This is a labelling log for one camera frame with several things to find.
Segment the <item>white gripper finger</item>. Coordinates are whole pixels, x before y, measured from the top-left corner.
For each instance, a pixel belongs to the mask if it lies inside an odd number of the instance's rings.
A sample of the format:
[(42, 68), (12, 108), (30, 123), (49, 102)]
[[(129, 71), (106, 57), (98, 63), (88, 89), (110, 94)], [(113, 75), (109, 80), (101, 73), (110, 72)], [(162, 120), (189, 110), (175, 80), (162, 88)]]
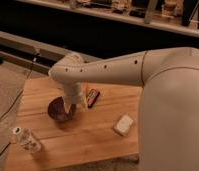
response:
[(71, 112), (71, 108), (72, 108), (72, 104), (64, 104), (64, 110), (67, 114), (72, 113)]
[(83, 110), (88, 110), (88, 106), (87, 106), (86, 103), (81, 102), (79, 105), (80, 105), (80, 107), (81, 107)]

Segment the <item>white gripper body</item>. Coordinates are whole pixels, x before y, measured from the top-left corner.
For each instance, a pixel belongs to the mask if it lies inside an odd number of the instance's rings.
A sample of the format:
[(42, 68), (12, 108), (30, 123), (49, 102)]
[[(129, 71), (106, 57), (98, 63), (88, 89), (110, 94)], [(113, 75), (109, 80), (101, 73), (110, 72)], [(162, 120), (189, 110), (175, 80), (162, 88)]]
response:
[(83, 83), (64, 84), (63, 98), (66, 104), (80, 104), (81, 102), (86, 103), (86, 97), (82, 93)]

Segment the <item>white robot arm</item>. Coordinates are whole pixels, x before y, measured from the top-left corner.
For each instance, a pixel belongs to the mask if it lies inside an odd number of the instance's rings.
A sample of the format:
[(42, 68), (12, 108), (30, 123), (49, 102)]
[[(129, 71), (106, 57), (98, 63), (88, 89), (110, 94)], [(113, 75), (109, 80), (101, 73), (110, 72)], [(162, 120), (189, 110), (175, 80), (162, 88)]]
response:
[(199, 171), (199, 49), (147, 50), (90, 63), (68, 53), (49, 76), (70, 104), (82, 100), (83, 82), (140, 86), (140, 171)]

